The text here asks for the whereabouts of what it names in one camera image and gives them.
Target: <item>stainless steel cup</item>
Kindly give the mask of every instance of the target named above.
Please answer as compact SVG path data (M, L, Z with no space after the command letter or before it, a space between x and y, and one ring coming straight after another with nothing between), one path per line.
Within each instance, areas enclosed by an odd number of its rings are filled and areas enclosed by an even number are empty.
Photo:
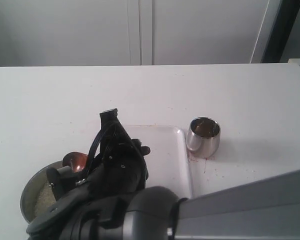
M186 135L186 147L195 157L208 158L217 151L220 134L220 125L215 120L208 117L195 118Z

